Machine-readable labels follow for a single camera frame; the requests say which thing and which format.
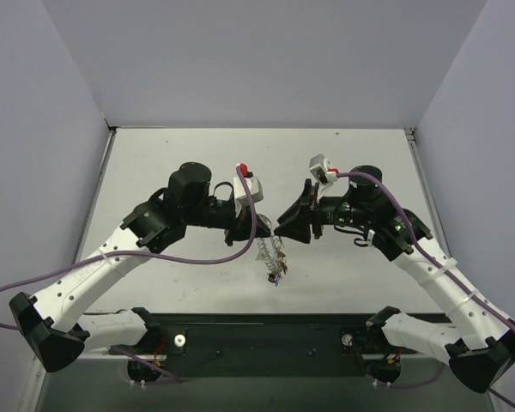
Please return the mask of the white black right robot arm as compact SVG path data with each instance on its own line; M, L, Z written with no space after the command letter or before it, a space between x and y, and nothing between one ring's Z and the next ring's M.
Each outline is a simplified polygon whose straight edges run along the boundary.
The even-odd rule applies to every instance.
M326 226L361 233L367 246L410 275L450 321L432 324L387 306L367 328L392 347L447 365L468 389L489 391L515 364L515 319L481 294L427 225L400 205L380 169L363 165L342 173L318 155L309 171L312 178L278 218L275 234L308 244Z

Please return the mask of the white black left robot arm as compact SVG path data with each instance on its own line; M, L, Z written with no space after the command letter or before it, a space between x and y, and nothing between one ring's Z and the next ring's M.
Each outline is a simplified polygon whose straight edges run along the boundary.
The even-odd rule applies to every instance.
M221 229L227 245L251 245L255 238L270 236L255 210L264 198L258 177L238 164L226 200L210 193L211 177L201 163L182 164L167 186L138 204L86 261L35 294L11 299L16 326L47 372L58 372L96 348L132 346L144 354L156 348L160 326L145 309L105 315L86 311L132 270L161 258L188 227Z

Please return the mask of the steel key organiser ring disc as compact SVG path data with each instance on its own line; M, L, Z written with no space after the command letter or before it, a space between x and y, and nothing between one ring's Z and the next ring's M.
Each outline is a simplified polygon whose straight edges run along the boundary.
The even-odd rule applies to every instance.
M273 283L275 278L278 276L283 278L288 273L287 256L284 252L284 244L281 237L274 233L275 225L273 222L266 215L259 215L269 225L271 235L268 241L265 238L257 240L258 252L256 259L265 264L268 281Z

